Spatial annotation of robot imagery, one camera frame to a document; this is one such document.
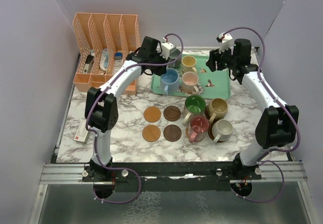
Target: teal tray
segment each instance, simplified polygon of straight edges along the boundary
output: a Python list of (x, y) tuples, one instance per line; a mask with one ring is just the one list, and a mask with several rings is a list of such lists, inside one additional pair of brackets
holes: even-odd
[[(191, 55), (196, 58), (196, 69), (198, 71), (200, 89), (199, 95), (205, 99), (222, 98), (228, 99), (231, 96), (230, 90), (230, 78), (227, 70), (211, 72), (205, 65), (208, 60), (208, 56)], [(181, 67), (176, 69), (180, 75), (180, 83), (182, 84)], [(151, 90), (156, 94), (163, 94), (164, 91), (160, 89), (160, 76), (153, 75), (151, 81)], [(175, 92), (169, 93), (169, 95), (187, 97), (191, 94), (187, 94), (181, 91), (181, 88)]]

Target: white marble surface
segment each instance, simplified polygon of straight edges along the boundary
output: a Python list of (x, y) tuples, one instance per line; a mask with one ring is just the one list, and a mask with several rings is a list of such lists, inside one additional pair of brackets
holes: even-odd
[[(184, 53), (208, 55), (208, 51)], [(252, 54), (252, 63), (257, 63), (255, 53)], [(231, 97), (227, 100), (229, 111), (225, 117), (233, 124), (234, 134), (229, 141), (216, 144), (208, 135), (201, 142), (189, 143), (185, 135), (186, 128), (181, 124), (183, 116), (175, 122), (169, 122), (163, 116), (164, 109), (169, 105), (183, 110), (186, 98), (154, 94), (150, 84), (151, 76), (142, 75), (138, 80), (137, 95), (122, 95), (118, 100), (119, 119), (111, 136), (114, 162), (229, 161), (253, 141), (261, 113), (254, 99), (237, 81), (231, 82)], [(73, 140), (80, 120), (84, 119), (85, 100), (86, 93), (75, 88), (58, 153), (58, 163), (88, 162), (92, 156), (92, 134), (85, 144)], [(161, 111), (160, 120), (152, 123), (161, 130), (156, 142), (147, 142), (142, 137), (143, 128), (151, 124), (143, 117), (143, 112), (149, 106), (156, 106)], [(176, 124), (182, 129), (182, 137), (176, 142), (169, 142), (163, 136), (165, 126), (170, 124)], [(273, 152), (266, 159), (287, 160), (287, 157), (284, 153)]]

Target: pink mug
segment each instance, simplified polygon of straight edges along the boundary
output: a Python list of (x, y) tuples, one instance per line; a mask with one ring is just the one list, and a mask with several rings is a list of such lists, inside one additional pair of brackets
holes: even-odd
[(188, 127), (188, 137), (190, 143), (199, 142), (204, 139), (209, 128), (208, 119), (204, 116), (195, 116), (192, 118)]

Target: round coaster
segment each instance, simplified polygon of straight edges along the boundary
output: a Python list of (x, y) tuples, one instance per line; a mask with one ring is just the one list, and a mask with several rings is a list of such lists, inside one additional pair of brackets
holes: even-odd
[(181, 111), (176, 106), (168, 106), (164, 109), (164, 117), (171, 122), (177, 121), (181, 117)]
[(214, 126), (215, 122), (211, 123), (210, 127), (208, 128), (208, 136), (211, 138), (211, 140), (213, 141), (214, 140), (214, 136), (213, 136), (213, 133), (212, 133), (212, 127)]
[(160, 110), (155, 106), (148, 107), (143, 113), (143, 117), (145, 117), (148, 122), (158, 121), (161, 115)]
[(160, 137), (160, 129), (155, 125), (148, 125), (142, 130), (142, 136), (148, 142), (157, 141)]
[[(207, 108), (205, 108), (205, 110), (204, 110), (204, 115), (208, 120), (210, 120), (210, 115), (207, 112)], [(217, 122), (218, 120), (221, 120), (221, 119), (224, 119), (224, 117), (222, 117), (220, 119), (214, 119), (213, 123), (215, 123), (215, 122)]]
[(189, 137), (189, 135), (188, 135), (188, 127), (186, 128), (185, 133), (186, 133), (187, 138), (188, 138), (188, 139), (190, 139), (190, 137)]
[(170, 142), (176, 142), (181, 136), (182, 131), (176, 125), (168, 125), (164, 129), (164, 137)]

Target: gray wall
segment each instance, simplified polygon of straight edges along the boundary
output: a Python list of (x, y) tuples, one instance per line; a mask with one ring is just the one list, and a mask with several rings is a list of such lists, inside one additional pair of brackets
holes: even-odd
[(266, 38), (264, 74), (273, 89), (300, 109), (302, 159), (323, 220), (323, 0), (286, 0)]
[[(138, 14), (141, 37), (161, 39), (175, 32), (185, 46), (215, 46), (221, 32), (237, 26), (249, 26), (263, 36), (278, 14), (284, 0), (58, 0), (68, 17), (77, 12)], [(259, 45), (255, 35), (239, 31)]]
[(0, 0), (0, 223), (27, 223), (78, 47), (55, 0)]

